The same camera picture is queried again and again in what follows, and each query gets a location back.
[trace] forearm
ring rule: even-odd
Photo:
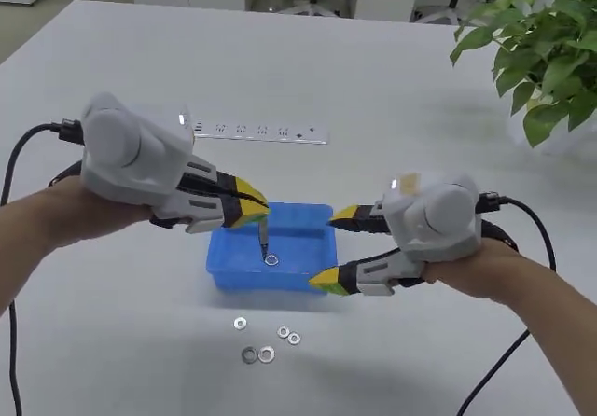
[[[597,306],[553,271],[522,261],[501,299],[527,325],[583,416],[597,414]]]
[[[0,315],[53,250],[43,201],[35,194],[0,209]]]

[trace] white power strip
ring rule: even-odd
[[[321,126],[237,124],[233,122],[206,122],[195,124],[195,137],[239,139],[275,143],[327,144],[329,132]]]

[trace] potted plant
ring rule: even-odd
[[[468,22],[484,24],[456,31],[451,61],[497,44],[493,79],[500,97],[513,90],[510,119],[530,147],[565,152],[590,133],[597,140],[597,0],[554,0],[521,11],[534,4],[497,0],[475,9]]]

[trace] human hand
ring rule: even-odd
[[[471,297],[505,303],[521,271],[532,264],[505,243],[482,239],[481,248],[473,256],[428,264],[423,278],[430,284],[441,281]]]
[[[52,248],[95,239],[152,216],[148,207],[116,203],[93,194],[78,176],[64,178],[32,199]]]

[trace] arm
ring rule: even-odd
[[[151,217],[147,208],[101,199],[78,177],[0,208],[0,315],[56,248]]]
[[[427,266],[424,276],[508,306],[529,328],[579,413],[597,414],[595,304],[553,271],[491,240],[473,257]]]

